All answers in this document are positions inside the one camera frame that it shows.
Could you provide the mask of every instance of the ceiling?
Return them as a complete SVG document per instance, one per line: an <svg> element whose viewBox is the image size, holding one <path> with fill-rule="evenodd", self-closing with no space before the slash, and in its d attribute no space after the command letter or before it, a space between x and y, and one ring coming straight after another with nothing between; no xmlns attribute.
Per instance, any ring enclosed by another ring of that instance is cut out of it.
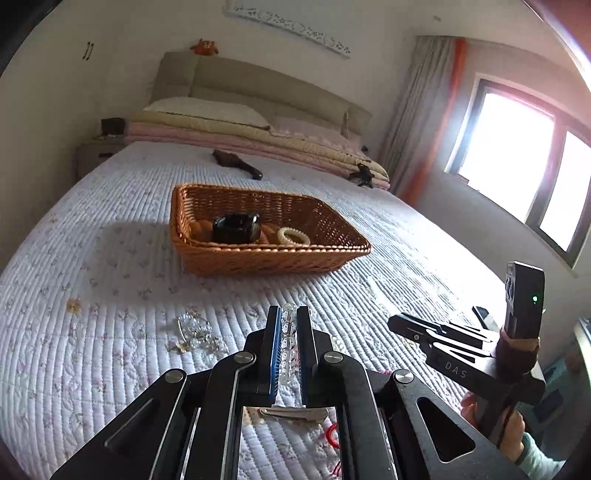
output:
<svg viewBox="0 0 591 480"><path fill-rule="evenodd" d="M558 36L521 0L402 1L404 14L418 35L453 35L502 43L576 71Z"/></svg>

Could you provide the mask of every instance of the folded blanket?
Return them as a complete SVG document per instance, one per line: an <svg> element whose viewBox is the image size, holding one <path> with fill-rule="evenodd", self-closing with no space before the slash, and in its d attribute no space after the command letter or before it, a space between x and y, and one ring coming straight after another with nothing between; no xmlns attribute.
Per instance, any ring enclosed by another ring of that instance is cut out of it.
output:
<svg viewBox="0 0 591 480"><path fill-rule="evenodd" d="M340 166L336 163L330 163L326 161L326 159L316 158L313 155L296 154L290 151L282 151L278 147L270 147L269 145L260 144L258 142L256 142L253 146L241 144L241 139L237 139L235 137L232 137L231 135L218 136L227 137L225 141L224 139L219 139L218 141L215 141L209 136L211 134L201 134L201 132L191 132L192 135L190 136L190 138L188 135L185 136L185 138L183 138L183 135L179 135L180 132L176 132L177 135L149 135L147 134L150 131L148 127L150 127L149 124L131 124L128 134L125 137L125 142L127 144L131 144L133 142L175 142L180 144L194 145L196 147L220 148L222 150L232 150L236 153L244 153L247 155L259 155L261 157L267 158L275 158L277 160L281 160L287 163L293 163L296 165L310 167L318 171L325 171L328 173L335 174L339 177L345 178L348 177L353 171L351 169L351 166L349 165L347 165L346 167ZM152 127L161 128L162 125L152 125ZM373 184L374 186L380 189L389 189L389 183L385 180L375 178L373 180Z"/></svg>
<svg viewBox="0 0 591 480"><path fill-rule="evenodd" d="M294 152L316 157L325 158L329 161L336 161L337 164L346 164L353 167L352 171L357 170L357 164L367 165L371 172L380 180L388 181L388 174L384 168L364 155L352 155L334 148L327 147L315 142L303 140L301 138L285 137L274 135L268 130L250 127L248 125L237 125L228 122L220 122L206 118L199 118L186 115L176 115L174 113L148 112L141 111L131 118L132 126L136 122L143 124L167 125L169 127L178 127L197 132L210 134L232 135L248 140L254 140L269 146L281 147Z"/></svg>

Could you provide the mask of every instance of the orange plush toy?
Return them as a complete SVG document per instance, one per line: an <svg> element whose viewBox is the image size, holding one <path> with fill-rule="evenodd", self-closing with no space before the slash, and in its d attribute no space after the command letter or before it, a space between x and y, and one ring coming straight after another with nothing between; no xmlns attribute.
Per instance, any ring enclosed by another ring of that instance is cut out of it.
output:
<svg viewBox="0 0 591 480"><path fill-rule="evenodd" d="M191 47L191 50L195 52L195 55L217 55L219 53L214 41L204 40L202 38L199 39L197 45Z"/></svg>

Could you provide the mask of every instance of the human hand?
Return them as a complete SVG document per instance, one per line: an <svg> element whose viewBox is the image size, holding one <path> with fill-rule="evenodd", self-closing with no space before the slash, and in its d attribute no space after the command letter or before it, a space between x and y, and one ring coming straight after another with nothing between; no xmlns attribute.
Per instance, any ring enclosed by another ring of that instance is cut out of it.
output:
<svg viewBox="0 0 591 480"><path fill-rule="evenodd" d="M467 420L470 425L474 428L478 429L476 425L476 396L472 392L467 392L464 395L464 398L460 402L462 409L460 410L460 415ZM503 420L505 420L506 416L509 414L509 409L506 409L503 412ZM503 441L501 442L501 452L503 452L509 460L512 462L516 462L521 452L523 452L523 434L525 432L525 422L523 421L523 417L521 413L515 410L509 422L507 423L507 427L505 429L505 436L503 437Z"/></svg>

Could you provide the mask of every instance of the wicker basket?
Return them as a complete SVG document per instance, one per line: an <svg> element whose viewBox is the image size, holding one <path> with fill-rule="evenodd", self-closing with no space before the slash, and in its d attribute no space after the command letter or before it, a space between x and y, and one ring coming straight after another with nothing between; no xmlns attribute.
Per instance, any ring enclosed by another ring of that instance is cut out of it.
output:
<svg viewBox="0 0 591 480"><path fill-rule="evenodd" d="M213 220L229 212L259 213L264 223L306 233L312 245L225 245L190 238L189 222ZM179 185L173 190L169 227L186 266L201 276L326 272L371 252L369 242L327 204L314 197L285 193Z"/></svg>

